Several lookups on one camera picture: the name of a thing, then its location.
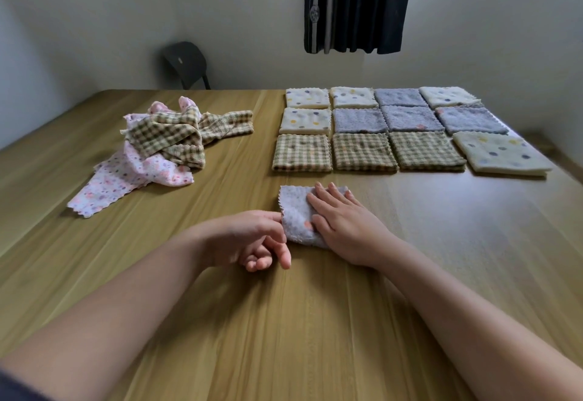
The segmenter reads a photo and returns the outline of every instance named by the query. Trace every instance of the person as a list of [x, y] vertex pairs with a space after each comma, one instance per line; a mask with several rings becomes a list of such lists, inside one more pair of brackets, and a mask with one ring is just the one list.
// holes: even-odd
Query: person
[[[480, 400], [583, 399], [583, 370], [393, 235], [347, 191], [319, 183], [313, 225], [353, 265], [386, 276], [419, 312]], [[249, 211], [205, 221], [150, 252], [0, 361], [0, 399], [106, 397], [157, 326], [207, 267], [291, 266], [281, 214]]]

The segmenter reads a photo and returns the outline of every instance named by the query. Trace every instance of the chair backrest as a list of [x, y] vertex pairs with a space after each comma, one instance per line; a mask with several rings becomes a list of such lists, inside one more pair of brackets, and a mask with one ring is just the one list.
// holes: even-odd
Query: chair backrest
[[162, 50], [162, 55], [178, 73], [185, 90], [206, 73], [206, 59], [191, 42], [167, 46]]

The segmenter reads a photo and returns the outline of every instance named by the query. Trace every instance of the dark curtain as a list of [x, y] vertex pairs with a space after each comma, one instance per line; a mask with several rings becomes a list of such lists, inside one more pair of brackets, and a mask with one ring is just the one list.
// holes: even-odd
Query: dark curtain
[[401, 50], [409, 0], [305, 0], [304, 48], [340, 52]]

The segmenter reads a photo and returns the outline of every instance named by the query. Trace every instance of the pink floral cloth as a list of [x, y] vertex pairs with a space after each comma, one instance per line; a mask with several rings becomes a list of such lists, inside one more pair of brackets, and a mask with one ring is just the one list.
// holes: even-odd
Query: pink floral cloth
[[[187, 97], [181, 97], [179, 104], [181, 110], [187, 106], [196, 106]], [[169, 109], [161, 102], [154, 102], [148, 112], [154, 114], [161, 110]], [[124, 119], [130, 129], [144, 117], [148, 117], [148, 114], [128, 114]], [[67, 204], [85, 218], [91, 217], [136, 188], [152, 182], [175, 187], [194, 183], [193, 174], [187, 166], [178, 166], [160, 154], [144, 158], [127, 140], [124, 141], [122, 149], [95, 166], [94, 171], [89, 183]]]

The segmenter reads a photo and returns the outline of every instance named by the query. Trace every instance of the hand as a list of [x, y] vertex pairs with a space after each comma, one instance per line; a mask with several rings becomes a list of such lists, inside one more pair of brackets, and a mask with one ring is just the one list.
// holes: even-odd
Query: hand
[[319, 214], [312, 223], [331, 250], [349, 263], [378, 268], [387, 248], [402, 242], [351, 191], [342, 195], [334, 183], [328, 190], [317, 183], [315, 192], [307, 197]]
[[255, 272], [271, 266], [272, 253], [282, 268], [292, 265], [279, 212], [246, 211], [207, 220], [177, 237], [200, 246], [203, 267], [239, 263]]

